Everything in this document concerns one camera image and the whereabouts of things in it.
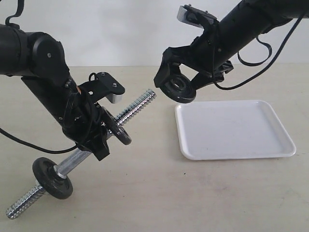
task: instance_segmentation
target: white wall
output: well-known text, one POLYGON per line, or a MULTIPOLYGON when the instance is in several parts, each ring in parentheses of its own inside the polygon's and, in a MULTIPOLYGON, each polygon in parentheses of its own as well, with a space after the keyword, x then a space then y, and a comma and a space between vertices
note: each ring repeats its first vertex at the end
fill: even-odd
MULTIPOLYGON (((221 20, 239 0, 25 0, 13 19, 25 31, 45 31, 60 40, 69 66, 159 65, 168 46, 189 45, 202 30, 176 19, 180 5, 208 10, 221 20)), ((0 22, 15 13, 17 0, 0 2, 0 22)), ((305 19, 277 62, 309 62, 309 19, 305 19)), ((292 23, 261 39, 276 51, 292 23)), ((267 50, 252 42, 242 51, 256 62, 267 50)))

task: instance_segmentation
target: white tray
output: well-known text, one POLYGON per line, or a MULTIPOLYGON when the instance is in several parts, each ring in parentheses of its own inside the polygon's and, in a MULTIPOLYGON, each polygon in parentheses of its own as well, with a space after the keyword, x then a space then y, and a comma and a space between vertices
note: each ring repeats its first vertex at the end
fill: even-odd
POLYGON ((290 157, 296 146, 265 101, 200 101, 175 108, 181 152, 190 160, 290 157))

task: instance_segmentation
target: wire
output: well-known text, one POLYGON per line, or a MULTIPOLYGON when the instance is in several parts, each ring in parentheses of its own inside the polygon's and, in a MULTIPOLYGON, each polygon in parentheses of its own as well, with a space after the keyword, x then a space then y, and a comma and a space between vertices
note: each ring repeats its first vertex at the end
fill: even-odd
POLYGON ((13 136, 10 133, 8 133, 5 130, 3 130, 2 128, 0 128, 0 133, 3 134, 4 136, 8 137, 9 139, 19 143, 19 144, 31 147, 33 149, 36 149, 36 150, 39 150, 41 152, 48 153, 48 154, 63 154, 63 153, 67 153, 67 152, 71 152, 71 151, 75 150, 79 145, 82 145, 86 141, 87 137, 89 136, 90 131, 91 131, 91 127, 92 127, 92 115, 93 115, 92 102, 91 102, 90 96, 87 94, 87 91, 84 88, 80 87, 80 89, 83 92, 86 93, 86 98, 87 98, 88 104, 90 106, 90 120, 89 120, 89 124, 88 124, 88 128, 87 128, 85 136, 83 137, 81 142, 77 143, 77 145, 75 145, 75 146, 73 146, 71 148, 65 149, 65 150, 52 151, 52 150, 48 150, 48 149, 36 146, 34 144, 28 143, 28 142, 23 141, 21 139, 18 139, 15 136, 13 136))
POLYGON ((295 22, 295 24, 292 26, 292 28, 290 29, 290 31, 288 32, 288 34, 286 35, 286 37, 284 38, 282 44, 280 45, 276 55, 274 56, 274 58, 271 60, 271 62, 264 68, 262 69, 260 72, 258 72, 257 74, 255 74, 254 76, 248 78, 247 80, 241 82, 238 85, 232 86, 232 87, 222 87, 220 86, 214 76, 214 54, 215 54, 215 45, 213 46, 213 54, 212 54, 212 79, 213 79, 213 83, 216 85, 216 87, 218 87, 221 90, 234 90, 236 88, 239 88, 245 84, 247 84, 248 82, 254 80, 255 78, 259 77, 260 75, 262 75, 263 73, 265 73, 277 60, 277 58, 279 57, 280 53, 282 52, 284 46, 286 45, 286 43, 288 42, 289 38, 291 37, 291 35, 293 34, 293 32, 295 31, 295 29, 297 28, 297 26, 299 25, 299 23, 301 22, 301 20, 305 17, 306 13, 308 10, 306 10, 295 22))

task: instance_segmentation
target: plastic tray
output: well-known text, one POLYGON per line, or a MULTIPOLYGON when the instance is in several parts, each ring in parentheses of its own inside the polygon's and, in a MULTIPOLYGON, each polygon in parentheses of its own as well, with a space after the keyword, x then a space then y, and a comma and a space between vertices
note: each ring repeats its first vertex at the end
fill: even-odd
POLYGON ((175 108, 181 152, 190 160, 290 157, 296 146, 270 104, 197 101, 175 108))

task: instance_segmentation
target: beige table surface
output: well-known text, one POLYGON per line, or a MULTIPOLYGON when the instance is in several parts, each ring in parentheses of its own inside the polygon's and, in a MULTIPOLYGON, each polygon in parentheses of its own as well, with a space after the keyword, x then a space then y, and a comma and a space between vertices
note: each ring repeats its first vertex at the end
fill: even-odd
MULTIPOLYGON (((273 106, 297 153, 260 160, 186 159, 179 149, 176 103, 153 85, 157 69, 71 68, 78 84, 91 72, 106 71, 125 86, 120 103, 100 101, 113 114, 148 88, 157 98, 125 125, 131 145, 112 138, 110 156, 99 162, 92 155, 70 173, 74 191, 69 199, 43 196, 16 220, 9 220, 5 210, 33 186, 33 161, 43 156, 59 163, 69 154, 44 154, 0 136, 1 232, 309 231, 309 64, 275 65, 234 91, 214 86, 198 91, 196 101, 261 99, 273 106)), ((235 66, 221 85, 236 84, 259 69, 235 66)), ((192 71, 183 72, 193 77, 192 71)), ((0 80, 3 129, 49 149, 73 145, 19 77, 0 80)), ((207 142, 207 131, 203 136, 207 142)))

